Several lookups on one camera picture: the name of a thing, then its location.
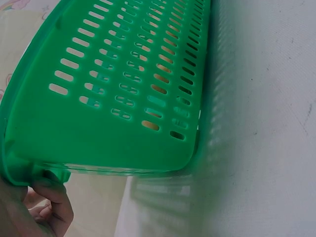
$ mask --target white wall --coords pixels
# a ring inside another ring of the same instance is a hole
[[[199,153],[128,180],[116,237],[314,237],[316,1],[213,1]]]

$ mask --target fingernail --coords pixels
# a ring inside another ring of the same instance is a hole
[[[39,178],[39,179],[37,179],[37,180],[36,180],[36,183],[37,183],[38,185],[43,186],[43,187],[49,187],[49,186],[52,185],[51,180],[45,179],[45,178]]]

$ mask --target basket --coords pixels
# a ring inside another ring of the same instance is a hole
[[[193,157],[209,0],[61,0],[0,107],[2,174],[143,174]]]

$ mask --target hand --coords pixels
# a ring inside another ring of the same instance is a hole
[[[31,187],[33,190],[27,192],[27,187],[14,187],[0,178],[1,233],[10,237],[63,237],[74,218],[66,188],[50,171]],[[45,198],[45,206],[33,208]]]

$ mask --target ventilation hole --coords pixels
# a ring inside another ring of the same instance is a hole
[[[173,25],[171,25],[171,24],[168,24],[168,27],[169,28],[171,28],[171,29],[173,29],[174,31],[176,31],[176,32],[180,32],[180,30],[178,29],[178,28],[175,28]]]
[[[177,101],[184,105],[191,105],[191,102],[181,96],[177,96]]]
[[[181,14],[184,14],[183,11],[181,11],[180,9],[176,8],[175,6],[173,7],[173,9],[175,9],[177,12],[180,12]]]
[[[81,34],[84,34],[86,36],[89,36],[89,37],[94,37],[95,36],[94,33],[90,32],[90,31],[87,31],[87,30],[85,30],[83,28],[79,28],[78,32],[81,33]]]
[[[125,91],[127,91],[127,92],[129,92],[129,93],[132,93],[132,94],[134,94],[134,95],[136,95],[137,93],[138,93],[138,90],[136,89],[136,88],[134,88],[134,87],[131,87],[131,86],[129,86],[129,85],[125,85],[125,84],[119,84],[119,87],[122,89],[122,90],[125,90]]]
[[[158,3],[154,2],[154,1],[152,1],[152,4],[156,5],[157,7],[161,8],[161,9],[165,9],[164,6],[161,6],[161,5],[159,5]]]
[[[156,21],[160,21],[160,18],[156,17],[155,15],[151,13],[147,13],[147,15],[149,15],[151,18],[155,19]]]
[[[193,13],[193,16],[195,16],[199,20],[202,20],[202,18],[200,16],[198,16],[196,13]]]
[[[193,35],[195,35],[196,37],[199,37],[199,34],[195,33],[194,31],[190,30],[190,33],[192,33]]]
[[[130,9],[126,9],[126,8],[122,7],[121,10],[122,10],[123,12],[126,12],[127,14],[129,14],[129,15],[131,15],[131,16],[136,16],[136,13],[133,12],[133,11],[131,11]]]
[[[154,97],[152,95],[148,96],[148,100],[156,105],[159,105],[161,107],[165,107],[166,106],[166,102],[164,102],[163,100],[158,99],[157,97]]]
[[[67,73],[64,73],[62,71],[55,71],[55,76],[67,80],[67,81],[73,81],[74,77],[72,75],[69,75]]]
[[[178,115],[181,115],[183,117],[188,118],[190,116],[189,111],[185,110],[185,109],[181,109],[180,107],[174,107],[173,108],[174,112],[176,112]]]
[[[143,72],[143,71],[145,70],[145,68],[142,67],[140,64],[133,63],[132,61],[128,61],[128,62],[127,62],[127,65],[130,66],[130,67],[132,67],[132,68],[134,68],[134,69],[136,69],[136,70],[139,70],[139,71],[141,71],[141,72]]]
[[[123,96],[116,96],[115,100],[118,101],[119,103],[125,104],[127,106],[133,107],[134,106],[134,101],[127,99]]]
[[[176,119],[176,118],[173,118],[173,119],[172,119],[172,123],[173,123],[174,125],[180,127],[180,128],[184,128],[184,129],[188,128],[188,124],[187,124],[186,122],[181,121],[181,120]]]
[[[196,29],[197,31],[201,31],[201,29],[193,24],[190,24],[194,29]]]
[[[185,138],[183,134],[175,132],[175,131],[171,131],[170,135],[176,139],[179,139],[179,140],[184,140],[184,138]]]
[[[182,5],[181,5],[180,3],[178,3],[178,2],[175,2],[175,4],[176,4],[177,6],[183,8],[183,9],[186,9],[184,6],[182,6]]]
[[[157,118],[162,118],[162,113],[160,113],[156,110],[153,110],[151,108],[146,108],[145,112],[148,113],[149,115],[155,116]]]
[[[187,51],[187,50],[186,50],[186,53],[187,53],[188,55],[190,55],[191,57],[193,57],[193,58],[197,58],[197,56],[196,56],[195,54],[191,53],[190,51]]]
[[[100,19],[100,20],[104,20],[104,16],[101,16],[100,14],[95,13],[95,12],[93,12],[93,11],[90,11],[90,12],[89,12],[89,15],[90,15],[90,16],[93,16],[93,17],[95,17],[95,18],[98,18],[98,19]]]
[[[194,18],[192,18],[192,20],[195,22],[195,23],[197,23],[198,25],[202,25],[200,22],[198,22],[196,19],[194,19]]]
[[[136,6],[136,5],[134,5],[134,4],[132,4],[130,1],[125,1],[124,3],[125,3],[126,5],[128,5],[128,6],[130,6],[130,7],[134,8],[134,9],[136,9],[136,10],[139,10],[139,7]]]
[[[149,121],[144,120],[144,121],[142,121],[142,125],[144,127],[150,128],[150,129],[152,129],[154,131],[158,131],[159,130],[159,126],[157,124],[153,123],[153,122],[149,122]]]
[[[175,24],[177,24],[177,25],[179,25],[179,26],[182,26],[182,24],[180,23],[180,22],[178,22],[178,21],[176,21],[176,20],[174,20],[173,18],[169,18],[169,20],[170,21],[172,21],[173,23],[175,23]]]
[[[168,52],[168,53],[170,53],[170,54],[172,54],[172,55],[175,55],[176,53],[174,52],[174,51],[172,51],[170,48],[167,48],[167,47],[165,47],[165,46],[161,46],[161,48],[164,50],[164,51],[166,51],[166,52]]]
[[[101,48],[101,49],[99,50],[99,52],[100,52],[101,54],[103,54],[103,55],[106,55],[106,56],[110,57],[110,58],[114,58],[114,59],[118,58],[118,55],[117,55],[117,54],[115,54],[115,53],[113,53],[113,52],[111,52],[111,51],[107,51],[107,50],[105,50],[105,49],[103,49],[103,48]]]
[[[174,42],[168,40],[167,38],[163,38],[163,40],[164,40],[166,43],[168,43],[168,44],[170,44],[170,45],[172,45],[172,46],[174,46],[174,47],[177,47],[177,44],[176,44],[176,43],[174,43]]]
[[[164,65],[162,65],[162,64],[160,64],[160,63],[156,64],[156,66],[157,66],[159,69],[161,69],[161,70],[163,70],[163,71],[165,71],[165,72],[167,72],[167,73],[171,73],[171,70],[170,70],[169,68],[165,67]]]
[[[166,31],[166,33],[168,35],[170,35],[171,37],[175,38],[175,39],[178,39],[179,37],[177,37],[175,34],[171,33],[170,31]]]
[[[187,79],[184,76],[180,76],[180,78],[181,78],[182,81],[186,82],[187,84],[193,85],[193,81],[191,81],[190,79]]]
[[[190,64],[190,65],[193,66],[193,67],[196,66],[196,64],[195,64],[194,62],[190,61],[189,59],[184,58],[184,61],[185,61],[186,63]]]
[[[126,39],[125,35],[123,35],[123,34],[121,34],[119,32],[116,32],[116,31],[113,31],[113,30],[109,30],[109,33],[110,33],[110,35],[115,36],[116,38],[118,38],[120,40]]]
[[[131,51],[131,54],[135,57],[135,58],[139,58],[140,60],[143,60],[143,61],[147,61],[147,57],[145,57],[144,55],[142,54],[139,54],[138,52],[136,51]]]
[[[128,113],[126,113],[122,110],[119,110],[119,109],[112,109],[111,113],[115,116],[122,118],[122,119],[130,120],[130,118],[131,118],[131,116]]]
[[[148,48],[147,46],[144,46],[143,44],[141,43],[135,43],[135,45],[139,48],[141,48],[142,50],[146,51],[146,52],[150,52],[150,48]]]
[[[138,76],[136,76],[136,75],[132,75],[132,74],[127,73],[127,72],[124,72],[123,75],[124,75],[126,78],[131,79],[131,80],[133,80],[133,81],[135,81],[135,82],[140,82],[140,81],[141,81],[141,79],[140,79]]]
[[[70,54],[73,54],[79,58],[82,58],[84,56],[84,53],[74,49],[74,48],[66,48],[66,51]]]
[[[121,14],[118,14],[117,16],[118,16],[118,19],[121,19],[121,20],[123,20],[123,21],[125,21],[125,22],[127,22],[127,23],[130,23],[130,24],[133,23],[133,21],[132,21],[131,19],[129,19],[129,18],[127,18],[127,17],[124,17],[124,16],[122,16]]]
[[[153,43],[153,42],[154,42],[152,39],[148,38],[147,36],[140,35],[140,34],[138,34],[137,36],[138,36],[139,38],[141,38],[141,39],[147,41],[148,43]]]
[[[151,35],[153,35],[153,36],[156,35],[156,32],[155,32],[155,31],[152,31],[152,30],[148,29],[148,28],[145,27],[145,26],[141,26],[141,28],[142,28],[144,31],[146,31],[147,33],[149,33],[149,34],[151,34]]]
[[[108,11],[109,11],[107,8],[102,7],[102,6],[98,5],[98,4],[95,4],[95,5],[93,5],[93,6],[94,6],[96,9],[99,9],[99,10],[104,11],[104,12],[108,12]]]
[[[186,68],[186,67],[182,67],[182,69],[183,69],[186,73],[188,73],[188,74],[190,74],[190,75],[192,75],[192,76],[195,75],[195,73],[194,73],[193,71],[191,71],[190,69],[188,69],[188,68]]]
[[[189,46],[190,48],[194,49],[195,51],[198,50],[198,48],[194,47],[194,46],[193,46],[192,44],[190,44],[190,43],[187,43],[187,46]]]
[[[84,22],[85,24],[89,25],[89,26],[94,27],[94,28],[99,28],[99,27],[100,27],[99,24],[94,23],[94,22],[92,22],[92,21],[89,21],[89,20],[87,20],[87,19],[84,19],[83,22]]]
[[[163,76],[161,76],[161,75],[159,75],[159,74],[154,74],[154,77],[156,78],[156,79],[158,79],[158,80],[161,80],[161,81],[163,81],[164,83],[167,83],[167,84],[169,84],[169,79],[167,79],[167,78],[165,78],[165,77],[163,77]]]
[[[97,93],[97,94],[104,95],[104,89],[102,89],[94,84],[87,82],[84,84],[84,87],[87,88],[88,90],[91,90],[91,91]]]
[[[202,2],[199,2],[198,0],[196,0],[197,3],[201,4],[202,6],[204,6],[204,4]]]
[[[164,60],[168,63],[171,63],[171,64],[173,63],[173,61],[170,58],[167,58],[166,56],[164,56],[162,54],[159,55],[159,58],[161,58],[162,60]]]
[[[195,6],[197,6],[199,9],[201,9],[203,11],[203,8],[200,7],[199,5],[197,5],[196,3],[194,4]]]
[[[167,91],[165,89],[161,88],[160,86],[152,84],[152,89],[160,92],[161,94],[164,94],[164,95],[167,94]]]
[[[181,16],[177,15],[177,14],[176,14],[176,13],[174,13],[174,12],[171,12],[171,14],[172,14],[173,16],[177,17],[177,18],[178,18],[178,19],[180,19],[180,20],[182,20],[182,19],[183,19]]]
[[[121,24],[119,22],[115,21],[115,22],[113,22],[113,25],[118,27],[118,28],[120,28],[120,29],[122,29],[122,30],[124,30],[124,31],[129,31],[129,28],[126,25],[123,25],[123,24]]]
[[[61,94],[61,95],[67,95],[68,94],[68,90],[66,88],[63,88],[59,85],[56,85],[56,84],[49,84],[49,87],[48,87],[51,91],[54,91],[58,94]]]
[[[195,10],[196,12],[198,12],[200,15],[203,15],[203,13],[200,12],[198,9],[194,8],[194,10]]]
[[[158,13],[159,15],[162,15],[162,12],[153,8],[153,7],[149,7],[150,10],[154,11],[155,13]]]
[[[73,38],[73,42],[77,43],[77,44],[80,44],[84,47],[88,47],[90,45],[90,43],[84,41],[84,40],[81,40],[81,39],[78,39],[76,37]]]
[[[92,77],[94,77],[94,78],[97,78],[97,79],[99,79],[99,80],[102,80],[102,81],[109,81],[109,77],[103,75],[102,73],[98,73],[98,72],[96,72],[96,71],[90,71],[89,74],[90,74],[90,76],[92,76]]]
[[[192,40],[194,43],[199,44],[199,42],[196,39],[192,38],[191,36],[188,36],[188,38]]]
[[[70,67],[70,68],[73,68],[73,69],[78,69],[79,68],[79,64],[78,63],[75,63],[73,61],[70,61],[66,58],[62,58],[60,60],[61,64],[67,66],[67,67]]]
[[[184,88],[183,86],[179,86],[179,89],[185,93],[187,93],[188,95],[192,95],[192,91],[190,91],[189,89]]]
[[[113,3],[112,3],[112,2],[107,1],[107,0],[100,0],[100,1],[101,1],[101,2],[104,2],[104,3],[108,4],[108,5],[113,5]]]
[[[104,43],[107,44],[107,45],[110,45],[114,48],[117,48],[117,49],[122,49],[122,45],[118,44],[117,42],[114,42],[112,40],[109,40],[109,39],[105,39],[104,40]]]
[[[84,103],[84,104],[86,104],[86,105],[95,107],[95,108],[99,108],[100,107],[100,102],[99,101],[94,100],[92,98],[88,98],[86,96],[80,96],[79,97],[79,101]]]

